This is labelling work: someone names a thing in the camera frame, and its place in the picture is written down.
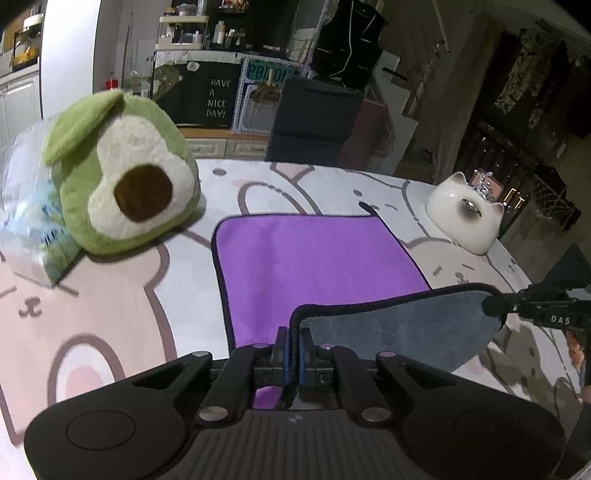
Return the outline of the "purple and grey microfiber towel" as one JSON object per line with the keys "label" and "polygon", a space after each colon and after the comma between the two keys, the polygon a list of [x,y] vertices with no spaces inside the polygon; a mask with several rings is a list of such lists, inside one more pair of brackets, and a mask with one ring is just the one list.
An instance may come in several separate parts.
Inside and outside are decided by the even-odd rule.
{"label": "purple and grey microfiber towel", "polygon": [[318,343],[363,360],[392,351],[452,372],[506,321],[483,310],[494,286],[437,287],[372,212],[229,217],[215,227],[211,252],[233,349],[308,328]]}

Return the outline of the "dark blue chair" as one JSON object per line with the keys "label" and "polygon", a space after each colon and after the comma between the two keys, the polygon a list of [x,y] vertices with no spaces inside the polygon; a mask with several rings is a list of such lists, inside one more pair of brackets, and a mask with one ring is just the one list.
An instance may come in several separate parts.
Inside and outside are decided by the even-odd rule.
{"label": "dark blue chair", "polygon": [[266,161],[334,167],[362,103],[358,90],[301,77],[288,79],[267,143]]}

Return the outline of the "maroon folded board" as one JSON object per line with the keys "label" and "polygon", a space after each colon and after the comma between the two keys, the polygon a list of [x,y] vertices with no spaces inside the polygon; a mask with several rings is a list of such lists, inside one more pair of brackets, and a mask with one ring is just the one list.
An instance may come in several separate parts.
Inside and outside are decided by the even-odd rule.
{"label": "maroon folded board", "polygon": [[351,135],[339,153],[339,165],[349,169],[366,168],[380,143],[388,139],[390,120],[389,108],[385,104],[363,99]]}

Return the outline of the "clear plastic tissue pack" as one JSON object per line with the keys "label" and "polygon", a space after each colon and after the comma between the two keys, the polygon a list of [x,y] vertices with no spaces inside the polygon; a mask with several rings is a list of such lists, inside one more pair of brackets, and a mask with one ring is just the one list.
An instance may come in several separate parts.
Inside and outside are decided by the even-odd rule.
{"label": "clear plastic tissue pack", "polygon": [[53,117],[41,120],[1,148],[1,254],[14,274],[47,288],[61,280],[81,251],[41,160],[54,123]]}

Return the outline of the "black nice day banner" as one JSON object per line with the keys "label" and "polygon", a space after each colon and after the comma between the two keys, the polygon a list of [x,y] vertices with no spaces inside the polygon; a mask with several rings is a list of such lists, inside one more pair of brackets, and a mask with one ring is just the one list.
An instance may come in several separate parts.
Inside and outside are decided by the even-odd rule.
{"label": "black nice day banner", "polygon": [[190,61],[157,67],[152,100],[182,127],[229,130],[242,66]]}

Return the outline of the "white ceramic cat jar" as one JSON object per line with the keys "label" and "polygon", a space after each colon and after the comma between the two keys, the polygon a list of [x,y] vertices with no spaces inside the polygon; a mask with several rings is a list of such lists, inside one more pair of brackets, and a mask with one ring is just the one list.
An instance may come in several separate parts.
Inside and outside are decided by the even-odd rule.
{"label": "white ceramic cat jar", "polygon": [[459,171],[432,191],[426,213],[459,246],[472,254],[484,255],[497,239],[505,207],[469,184]]}

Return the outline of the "white shelf rack with bottles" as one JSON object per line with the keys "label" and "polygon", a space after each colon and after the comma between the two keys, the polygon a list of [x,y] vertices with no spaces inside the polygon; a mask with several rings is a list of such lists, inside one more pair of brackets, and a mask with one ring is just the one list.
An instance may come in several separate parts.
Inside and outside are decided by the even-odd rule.
{"label": "white shelf rack with bottles", "polygon": [[156,51],[245,49],[249,1],[172,1],[158,20]]}

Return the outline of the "pink cartoon bear tablecloth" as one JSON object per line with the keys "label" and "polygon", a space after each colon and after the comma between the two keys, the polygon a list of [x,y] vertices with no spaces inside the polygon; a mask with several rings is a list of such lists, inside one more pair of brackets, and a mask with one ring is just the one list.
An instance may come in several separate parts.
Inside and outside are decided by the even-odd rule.
{"label": "pink cartoon bear tablecloth", "polygon": [[197,423],[228,359],[211,252],[221,220],[377,214],[437,287],[529,287],[501,245],[475,255],[427,216],[435,186],[321,166],[198,164],[197,221],[126,257],[86,256],[54,289],[1,269],[5,479],[586,479],[587,406],[563,330],[510,313],[452,372],[392,351],[363,360],[392,411],[355,423],[331,389],[256,392],[236,423]]}

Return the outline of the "white kitchen cabinet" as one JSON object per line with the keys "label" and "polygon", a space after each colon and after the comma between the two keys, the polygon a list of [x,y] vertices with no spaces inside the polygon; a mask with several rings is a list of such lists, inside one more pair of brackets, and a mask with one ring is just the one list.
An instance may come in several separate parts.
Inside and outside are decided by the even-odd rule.
{"label": "white kitchen cabinet", "polygon": [[1,78],[1,146],[42,119],[39,66],[33,65]]}

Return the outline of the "black hanging garment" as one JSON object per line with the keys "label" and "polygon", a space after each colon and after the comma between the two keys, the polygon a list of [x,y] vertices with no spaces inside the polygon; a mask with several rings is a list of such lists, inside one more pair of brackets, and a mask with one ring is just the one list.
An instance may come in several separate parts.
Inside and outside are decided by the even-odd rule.
{"label": "black hanging garment", "polygon": [[335,15],[322,26],[311,57],[318,79],[363,90],[383,52],[380,37],[388,20],[363,1],[339,1]]}

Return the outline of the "teal popcorn sign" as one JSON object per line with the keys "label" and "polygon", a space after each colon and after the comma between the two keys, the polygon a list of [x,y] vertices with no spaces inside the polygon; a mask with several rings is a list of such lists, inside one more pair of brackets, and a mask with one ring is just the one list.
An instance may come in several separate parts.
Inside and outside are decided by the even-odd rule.
{"label": "teal popcorn sign", "polygon": [[284,82],[288,78],[297,76],[300,70],[300,65],[294,62],[270,57],[247,56],[242,59],[239,86],[270,84],[283,87]]}

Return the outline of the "white drawer cabinet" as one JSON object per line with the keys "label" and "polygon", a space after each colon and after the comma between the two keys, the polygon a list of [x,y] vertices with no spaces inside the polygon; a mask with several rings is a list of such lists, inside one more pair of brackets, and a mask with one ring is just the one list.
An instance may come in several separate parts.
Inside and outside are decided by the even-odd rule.
{"label": "white drawer cabinet", "polygon": [[231,130],[180,127],[195,159],[263,160],[269,136]]}

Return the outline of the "green avocado plush toy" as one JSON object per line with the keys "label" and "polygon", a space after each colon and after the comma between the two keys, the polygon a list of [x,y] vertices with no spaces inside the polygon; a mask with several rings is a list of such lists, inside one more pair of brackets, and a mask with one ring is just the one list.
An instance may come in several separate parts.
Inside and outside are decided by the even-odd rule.
{"label": "green avocado plush toy", "polygon": [[56,115],[41,160],[58,188],[69,233],[93,255],[120,255],[197,210],[197,161],[155,102],[106,90]]}

